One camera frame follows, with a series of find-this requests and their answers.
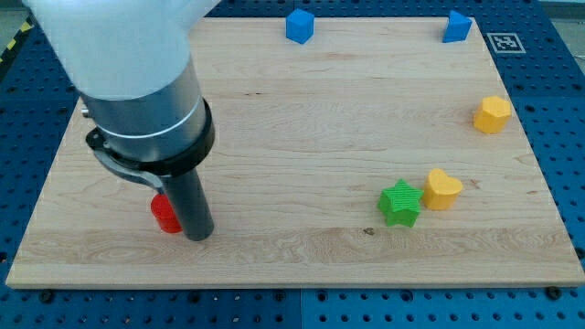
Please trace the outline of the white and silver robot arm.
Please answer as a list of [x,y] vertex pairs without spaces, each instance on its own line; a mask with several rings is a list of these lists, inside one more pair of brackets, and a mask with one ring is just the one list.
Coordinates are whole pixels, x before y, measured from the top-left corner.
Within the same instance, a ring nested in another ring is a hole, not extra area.
[[167,196],[184,234],[214,229],[197,166],[215,142],[189,33],[218,0],[26,0],[94,128],[99,162]]

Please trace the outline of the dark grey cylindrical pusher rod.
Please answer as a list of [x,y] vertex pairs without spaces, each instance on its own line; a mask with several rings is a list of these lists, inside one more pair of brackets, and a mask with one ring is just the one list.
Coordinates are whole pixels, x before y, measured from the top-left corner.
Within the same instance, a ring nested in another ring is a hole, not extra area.
[[193,241],[208,238],[214,230],[214,221],[196,168],[160,179],[185,236]]

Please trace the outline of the black flange clamp mount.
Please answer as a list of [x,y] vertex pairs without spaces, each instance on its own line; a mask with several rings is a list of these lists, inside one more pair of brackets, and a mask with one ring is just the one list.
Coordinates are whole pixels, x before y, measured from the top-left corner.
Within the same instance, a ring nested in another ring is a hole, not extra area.
[[211,108],[206,100],[205,122],[196,140],[185,151],[154,162],[139,162],[124,158],[106,146],[106,139],[99,128],[94,128],[86,135],[86,143],[98,161],[112,174],[130,182],[149,186],[159,193],[164,192],[164,178],[176,178],[188,174],[203,162],[215,142],[215,127]]

